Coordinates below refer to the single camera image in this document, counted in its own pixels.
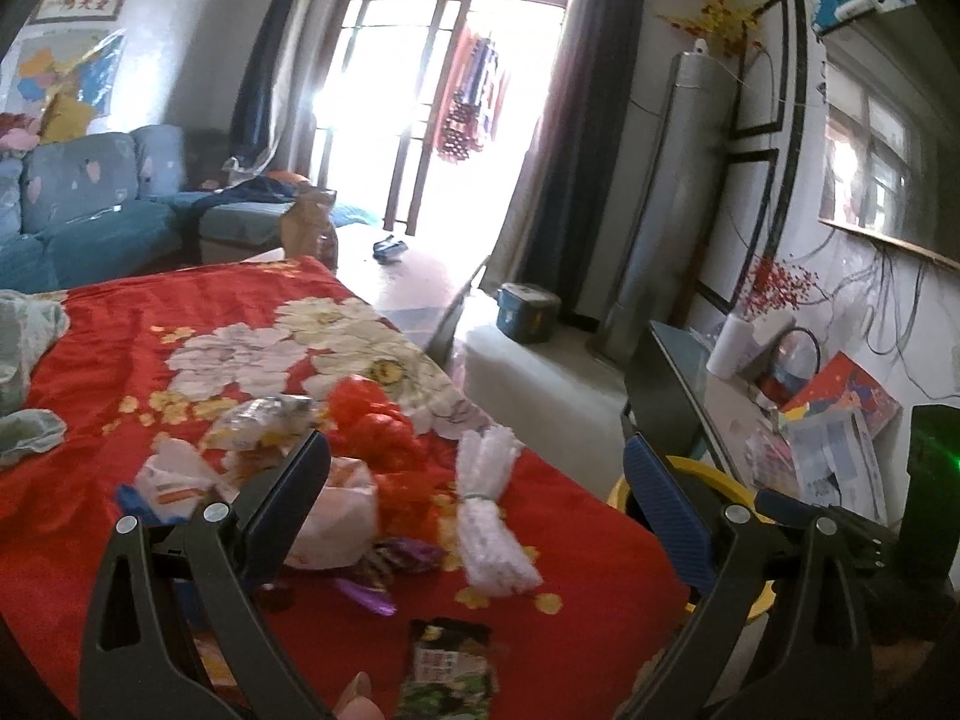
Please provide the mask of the person's left hand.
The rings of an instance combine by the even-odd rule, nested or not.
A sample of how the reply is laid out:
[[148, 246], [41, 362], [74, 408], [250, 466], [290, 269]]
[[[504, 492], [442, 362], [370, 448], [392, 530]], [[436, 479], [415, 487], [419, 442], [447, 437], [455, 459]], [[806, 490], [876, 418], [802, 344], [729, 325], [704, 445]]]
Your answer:
[[364, 671], [355, 674], [334, 709], [337, 720], [384, 720], [386, 715], [373, 700], [373, 683]]

